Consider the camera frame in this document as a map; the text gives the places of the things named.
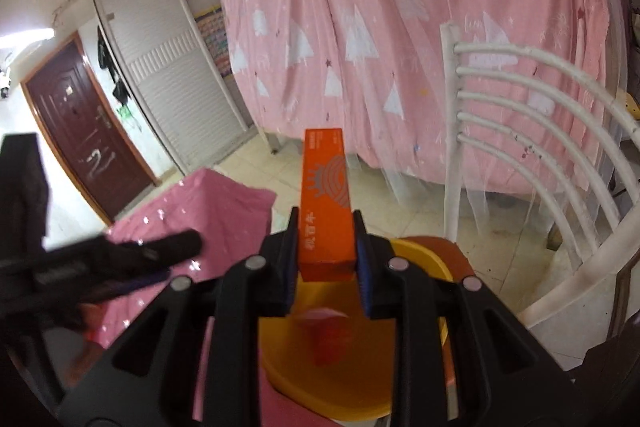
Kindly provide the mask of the white louvered wardrobe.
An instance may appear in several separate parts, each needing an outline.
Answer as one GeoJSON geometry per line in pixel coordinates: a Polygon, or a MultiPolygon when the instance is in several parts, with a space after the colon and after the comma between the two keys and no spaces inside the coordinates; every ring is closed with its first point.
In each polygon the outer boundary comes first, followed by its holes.
{"type": "Polygon", "coordinates": [[[186,0],[96,0],[96,9],[132,94],[182,173],[241,144],[247,124],[186,0]]]}

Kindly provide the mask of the pink tree-pattern bed curtain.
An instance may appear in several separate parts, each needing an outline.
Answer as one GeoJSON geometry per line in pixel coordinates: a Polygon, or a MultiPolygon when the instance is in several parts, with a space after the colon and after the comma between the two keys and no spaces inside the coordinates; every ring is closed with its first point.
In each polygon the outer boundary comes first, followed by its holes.
{"type": "Polygon", "coordinates": [[[373,167],[445,179],[440,28],[536,46],[611,92],[626,83],[620,0],[221,0],[231,66],[262,129],[340,128],[373,167]]]}

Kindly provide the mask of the pink star-print tablecloth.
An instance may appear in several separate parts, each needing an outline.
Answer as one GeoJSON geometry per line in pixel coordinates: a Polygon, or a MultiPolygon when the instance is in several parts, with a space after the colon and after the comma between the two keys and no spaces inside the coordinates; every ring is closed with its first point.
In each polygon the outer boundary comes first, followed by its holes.
{"type": "MultiPolygon", "coordinates": [[[[258,253],[262,240],[271,233],[276,198],[266,188],[249,187],[202,168],[116,221],[105,236],[115,244],[141,245],[182,231],[197,231],[203,242],[201,254],[190,254],[171,269],[169,278],[186,275],[198,283],[221,277],[235,263],[258,253]]],[[[110,347],[166,284],[102,303],[102,322],[92,332],[92,340],[104,349],[110,347]]],[[[259,384],[263,426],[341,426],[281,395],[262,368],[259,384]]]]}

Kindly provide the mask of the orange rectangular cardboard box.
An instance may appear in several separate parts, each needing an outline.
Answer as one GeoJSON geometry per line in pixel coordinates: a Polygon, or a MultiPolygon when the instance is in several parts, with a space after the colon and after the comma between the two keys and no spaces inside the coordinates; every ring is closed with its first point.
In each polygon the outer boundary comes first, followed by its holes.
{"type": "Polygon", "coordinates": [[[341,129],[305,132],[298,236],[298,267],[304,281],[352,279],[355,231],[341,129]]]}

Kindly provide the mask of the black hanging bag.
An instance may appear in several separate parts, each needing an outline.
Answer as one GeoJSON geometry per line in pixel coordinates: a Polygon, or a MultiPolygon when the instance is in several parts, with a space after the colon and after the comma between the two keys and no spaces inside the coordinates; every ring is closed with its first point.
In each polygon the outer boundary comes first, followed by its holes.
{"type": "Polygon", "coordinates": [[[114,58],[107,47],[106,40],[100,28],[96,30],[96,35],[98,36],[98,61],[100,69],[107,70],[111,76],[111,80],[114,83],[112,95],[115,100],[121,106],[127,106],[130,99],[130,93],[124,83],[124,80],[120,77],[114,58]]]}

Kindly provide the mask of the yellow plastic trash bin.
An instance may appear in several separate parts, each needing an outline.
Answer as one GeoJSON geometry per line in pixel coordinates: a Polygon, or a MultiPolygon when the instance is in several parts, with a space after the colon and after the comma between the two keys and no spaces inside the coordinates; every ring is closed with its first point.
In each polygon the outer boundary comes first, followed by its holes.
{"type": "Polygon", "coordinates": [[[355,260],[304,251],[291,313],[259,322],[268,381],[282,395],[337,421],[367,421],[392,407],[395,322],[364,313],[355,260]]]}

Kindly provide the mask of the dark red entrance door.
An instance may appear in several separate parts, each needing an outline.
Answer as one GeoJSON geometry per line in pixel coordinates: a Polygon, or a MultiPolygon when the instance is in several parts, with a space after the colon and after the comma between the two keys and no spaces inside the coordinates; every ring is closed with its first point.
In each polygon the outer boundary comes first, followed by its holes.
{"type": "Polygon", "coordinates": [[[23,91],[54,157],[104,223],[160,184],[108,104],[77,34],[35,67],[23,91]]]}

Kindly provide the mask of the colourful wall chart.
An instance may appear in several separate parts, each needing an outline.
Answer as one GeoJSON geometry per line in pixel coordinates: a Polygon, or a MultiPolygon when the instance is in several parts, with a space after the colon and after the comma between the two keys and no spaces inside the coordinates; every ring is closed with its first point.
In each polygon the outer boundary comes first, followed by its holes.
{"type": "Polygon", "coordinates": [[[232,74],[232,68],[222,7],[215,6],[198,16],[195,21],[219,74],[222,78],[228,77],[232,74]]]}

